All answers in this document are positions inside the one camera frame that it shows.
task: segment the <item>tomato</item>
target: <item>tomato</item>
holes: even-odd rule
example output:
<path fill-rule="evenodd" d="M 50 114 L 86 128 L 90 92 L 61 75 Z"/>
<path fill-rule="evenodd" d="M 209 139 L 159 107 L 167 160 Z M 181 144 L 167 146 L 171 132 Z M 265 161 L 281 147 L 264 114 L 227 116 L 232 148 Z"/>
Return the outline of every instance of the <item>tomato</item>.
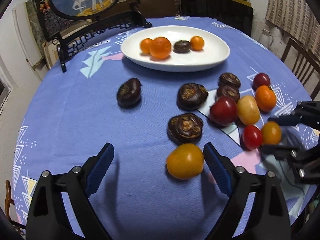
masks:
<path fill-rule="evenodd" d="M 192 143 L 178 146 L 166 160 L 168 172 L 177 179 L 191 179 L 198 176 L 204 166 L 201 149 Z"/>
<path fill-rule="evenodd" d="M 237 103 L 231 97 L 219 97 L 210 107 L 210 119 L 221 126 L 230 125 L 238 119 Z"/>
<path fill-rule="evenodd" d="M 260 111 L 253 96 L 241 97 L 237 109 L 239 119 L 245 125 L 254 125 L 260 119 Z"/>
<path fill-rule="evenodd" d="M 191 49 L 193 50 L 202 50 L 204 46 L 204 40 L 200 36 L 194 36 L 190 40 Z"/>
<path fill-rule="evenodd" d="M 263 144 L 277 145 L 281 141 L 281 128 L 276 122 L 267 122 L 261 132 Z"/>
<path fill-rule="evenodd" d="M 258 127 L 248 125 L 244 128 L 242 140 L 249 150 L 254 150 L 262 144 L 262 133 Z"/>
<path fill-rule="evenodd" d="M 144 39 L 140 43 L 140 49 L 143 53 L 150 53 L 150 44 L 153 40 L 152 39 Z"/>
<path fill-rule="evenodd" d="M 254 98 L 259 109 L 264 112 L 270 112 L 277 103 L 276 94 L 270 87 L 264 85 L 257 88 Z"/>
<path fill-rule="evenodd" d="M 255 88 L 261 87 L 261 86 L 267 86 L 269 87 L 271 85 L 270 78 L 267 74 L 265 73 L 259 73 L 254 77 L 253 80 L 253 86 Z"/>

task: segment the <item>red tomato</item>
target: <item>red tomato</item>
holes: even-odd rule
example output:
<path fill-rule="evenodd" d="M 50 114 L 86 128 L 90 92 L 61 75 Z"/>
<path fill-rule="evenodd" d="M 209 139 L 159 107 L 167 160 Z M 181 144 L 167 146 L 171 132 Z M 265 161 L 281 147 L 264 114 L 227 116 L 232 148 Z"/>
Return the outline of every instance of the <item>red tomato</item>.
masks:
<path fill-rule="evenodd" d="M 254 125 L 248 125 L 244 128 L 242 140 L 249 150 L 254 150 L 262 144 L 262 133 Z"/>
<path fill-rule="evenodd" d="M 269 76 L 267 74 L 259 73 L 258 75 L 256 75 L 254 77 L 253 86 L 255 88 L 258 88 L 258 87 L 261 87 L 261 86 L 269 87 L 270 85 L 271 85 L 270 78 L 269 78 Z"/>
<path fill-rule="evenodd" d="M 218 125 L 230 125 L 238 119 L 237 103 L 231 97 L 219 97 L 210 107 L 210 118 Z"/>

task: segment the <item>curtain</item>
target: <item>curtain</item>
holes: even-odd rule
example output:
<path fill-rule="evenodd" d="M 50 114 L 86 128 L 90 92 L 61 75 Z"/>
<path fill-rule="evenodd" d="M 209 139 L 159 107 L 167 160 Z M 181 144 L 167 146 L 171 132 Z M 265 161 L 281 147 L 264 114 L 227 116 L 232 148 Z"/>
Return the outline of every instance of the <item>curtain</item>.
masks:
<path fill-rule="evenodd" d="M 266 19 L 320 59 L 320 25 L 305 0 L 269 0 Z"/>

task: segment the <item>pink shape pattern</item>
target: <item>pink shape pattern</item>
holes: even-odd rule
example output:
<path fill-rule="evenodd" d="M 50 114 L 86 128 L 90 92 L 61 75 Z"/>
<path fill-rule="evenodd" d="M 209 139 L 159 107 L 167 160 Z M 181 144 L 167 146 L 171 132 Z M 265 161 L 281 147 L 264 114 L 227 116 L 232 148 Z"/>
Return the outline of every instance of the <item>pink shape pattern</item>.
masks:
<path fill-rule="evenodd" d="M 103 60 L 108 60 L 108 59 L 121 60 L 122 58 L 123 58 L 123 53 L 118 53 L 118 54 L 114 54 L 111 56 L 102 57 Z"/>
<path fill-rule="evenodd" d="M 16 213 L 17 213 L 17 218 L 18 218 L 19 224 L 22 224 L 21 217 L 19 216 L 18 212 L 16 212 Z"/>
<path fill-rule="evenodd" d="M 244 151 L 231 159 L 234 166 L 242 166 L 249 173 L 256 174 L 255 165 L 261 161 L 258 149 L 252 151 Z M 211 183 L 216 184 L 211 172 L 208 173 L 208 179 Z"/>

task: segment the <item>metal screw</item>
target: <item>metal screw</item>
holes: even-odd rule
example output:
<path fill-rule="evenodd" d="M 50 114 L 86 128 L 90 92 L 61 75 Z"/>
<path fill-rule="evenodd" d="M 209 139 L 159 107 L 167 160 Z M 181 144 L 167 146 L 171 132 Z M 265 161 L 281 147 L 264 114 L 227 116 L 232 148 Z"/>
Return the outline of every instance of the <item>metal screw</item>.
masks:
<path fill-rule="evenodd" d="M 275 175 L 275 173 L 273 171 L 268 171 L 268 176 L 270 178 L 274 178 L 276 175 Z"/>
<path fill-rule="evenodd" d="M 293 158 L 297 157 L 297 153 L 296 153 L 295 150 L 292 150 L 292 151 L 291 151 L 291 156 L 292 156 Z"/>
<path fill-rule="evenodd" d="M 299 171 L 299 175 L 300 175 L 300 177 L 304 177 L 304 170 L 303 169 L 300 169 L 300 171 Z"/>
<path fill-rule="evenodd" d="M 73 173 L 79 173 L 81 171 L 81 167 L 80 166 L 75 166 L 72 168 L 72 172 Z"/>
<path fill-rule="evenodd" d="M 242 166 L 237 166 L 237 167 L 236 167 L 236 171 L 238 171 L 239 173 L 244 173 L 244 172 L 245 172 L 245 169 L 244 169 L 244 167 L 242 167 Z"/>
<path fill-rule="evenodd" d="M 42 177 L 48 177 L 49 176 L 49 171 L 44 171 L 44 172 L 42 172 Z"/>

